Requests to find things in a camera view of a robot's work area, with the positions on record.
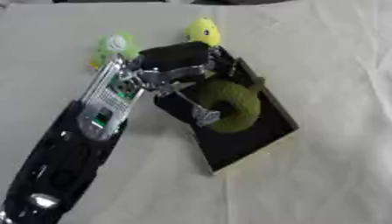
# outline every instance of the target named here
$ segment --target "white table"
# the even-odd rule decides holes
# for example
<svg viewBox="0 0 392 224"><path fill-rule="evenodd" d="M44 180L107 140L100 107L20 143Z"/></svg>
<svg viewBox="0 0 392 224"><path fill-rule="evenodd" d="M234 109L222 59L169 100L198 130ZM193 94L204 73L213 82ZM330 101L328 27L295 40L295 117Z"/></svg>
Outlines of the white table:
<svg viewBox="0 0 392 224"><path fill-rule="evenodd" d="M92 80L102 35L183 41L200 16L267 80L300 130L209 177L186 126L146 96L97 180L61 223L389 223L392 3L12 5L0 19L0 195L56 115Z"/></svg>

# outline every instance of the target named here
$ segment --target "plush toy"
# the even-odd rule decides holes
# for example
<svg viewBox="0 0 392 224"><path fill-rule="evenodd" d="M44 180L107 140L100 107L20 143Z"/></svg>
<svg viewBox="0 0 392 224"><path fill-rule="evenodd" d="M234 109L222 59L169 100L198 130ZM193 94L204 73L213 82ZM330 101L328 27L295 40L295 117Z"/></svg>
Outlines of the plush toy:
<svg viewBox="0 0 392 224"><path fill-rule="evenodd" d="M135 58L138 50L132 35L126 31L119 31L111 36L101 38L89 65L97 70L103 65L105 59L114 53L120 53L126 60Z"/></svg>
<svg viewBox="0 0 392 224"><path fill-rule="evenodd" d="M250 128L258 119L261 103L257 97L261 82L246 88L228 80L212 80L199 92L199 103L221 112L221 119L208 125L220 133L235 133Z"/></svg>
<svg viewBox="0 0 392 224"><path fill-rule="evenodd" d="M189 41L201 41L210 46L221 44L221 34L213 20L201 17L191 23L185 29L185 35Z"/></svg>

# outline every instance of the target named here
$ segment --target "black tray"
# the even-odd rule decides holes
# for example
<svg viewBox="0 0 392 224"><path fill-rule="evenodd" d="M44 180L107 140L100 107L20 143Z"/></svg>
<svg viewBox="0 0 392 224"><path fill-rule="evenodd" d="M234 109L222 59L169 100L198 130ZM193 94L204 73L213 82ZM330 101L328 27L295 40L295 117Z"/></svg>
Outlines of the black tray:
<svg viewBox="0 0 392 224"><path fill-rule="evenodd" d="M225 61L221 65L225 66L220 67L218 73L205 82L224 79L245 87L251 86L256 75L245 61L238 59L235 62L234 58L226 51L223 49L222 51L222 59ZM233 63L235 63L235 72L229 77L228 71ZM181 90L181 92L197 101L197 93L204 84L203 82L198 83ZM251 128L234 134L221 134L207 127L197 126L192 118L193 105L179 98L176 94L156 98L155 103L172 116L191 125L206 161L212 171L217 172L298 129L295 121L264 85L262 85L258 97L262 107L259 119Z"/></svg>

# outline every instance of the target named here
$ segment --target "green donut toy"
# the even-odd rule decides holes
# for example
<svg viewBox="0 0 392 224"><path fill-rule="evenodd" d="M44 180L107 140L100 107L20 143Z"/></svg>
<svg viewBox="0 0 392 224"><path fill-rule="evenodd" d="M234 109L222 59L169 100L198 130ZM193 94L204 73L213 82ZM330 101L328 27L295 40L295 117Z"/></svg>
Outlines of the green donut toy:
<svg viewBox="0 0 392 224"><path fill-rule="evenodd" d="M260 115L257 85L251 89L227 80L213 80L199 93L199 103L221 111L221 119L207 127L220 133L235 133L250 128Z"/></svg>

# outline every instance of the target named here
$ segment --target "yellow ball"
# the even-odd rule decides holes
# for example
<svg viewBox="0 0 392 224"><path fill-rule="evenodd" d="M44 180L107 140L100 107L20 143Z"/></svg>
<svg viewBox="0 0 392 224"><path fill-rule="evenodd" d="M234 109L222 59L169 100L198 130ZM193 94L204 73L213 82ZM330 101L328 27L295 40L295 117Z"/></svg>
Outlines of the yellow ball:
<svg viewBox="0 0 392 224"><path fill-rule="evenodd" d="M191 23L185 29L185 35L189 41L201 41L210 46L219 46L221 44L221 34L218 31L213 20L201 17Z"/></svg>

